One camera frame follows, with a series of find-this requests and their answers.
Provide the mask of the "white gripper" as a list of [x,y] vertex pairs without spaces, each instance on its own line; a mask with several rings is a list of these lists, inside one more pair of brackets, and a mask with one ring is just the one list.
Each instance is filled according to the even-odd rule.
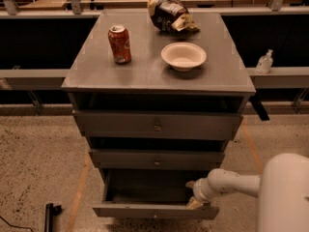
[[193,189],[193,195],[186,208],[196,210],[204,206],[204,203],[210,203],[216,196],[216,191],[211,187],[207,178],[201,178],[195,181],[189,181],[185,184],[187,188]]

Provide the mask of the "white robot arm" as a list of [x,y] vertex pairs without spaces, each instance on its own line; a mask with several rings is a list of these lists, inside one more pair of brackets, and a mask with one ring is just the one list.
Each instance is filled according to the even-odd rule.
[[189,210],[239,192],[258,199],[257,232],[309,232],[309,159],[304,156],[277,155],[260,175],[215,168],[207,177],[185,185],[193,191]]

